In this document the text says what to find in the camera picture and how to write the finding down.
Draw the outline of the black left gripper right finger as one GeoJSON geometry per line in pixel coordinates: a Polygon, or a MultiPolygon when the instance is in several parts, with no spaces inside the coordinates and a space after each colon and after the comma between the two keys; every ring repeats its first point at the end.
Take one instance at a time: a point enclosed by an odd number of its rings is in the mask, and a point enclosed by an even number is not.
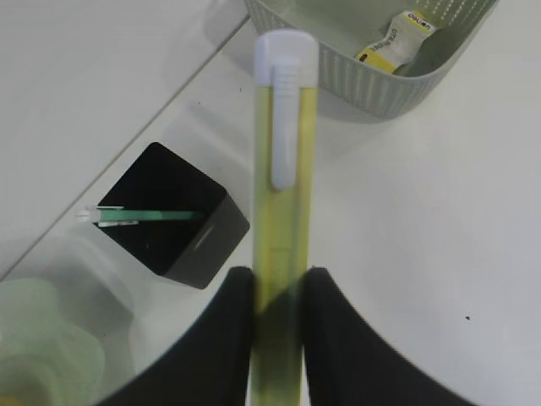
{"type": "Polygon", "coordinates": [[[388,344],[323,267],[303,277],[302,340],[313,405],[467,405],[388,344]]]}

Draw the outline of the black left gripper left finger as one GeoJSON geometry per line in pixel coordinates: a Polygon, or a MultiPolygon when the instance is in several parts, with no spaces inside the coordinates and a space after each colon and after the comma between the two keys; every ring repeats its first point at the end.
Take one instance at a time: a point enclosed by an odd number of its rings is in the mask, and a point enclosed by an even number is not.
{"type": "Polygon", "coordinates": [[[231,268],[194,324],[101,405],[244,405],[254,338],[254,274],[231,268]]]}

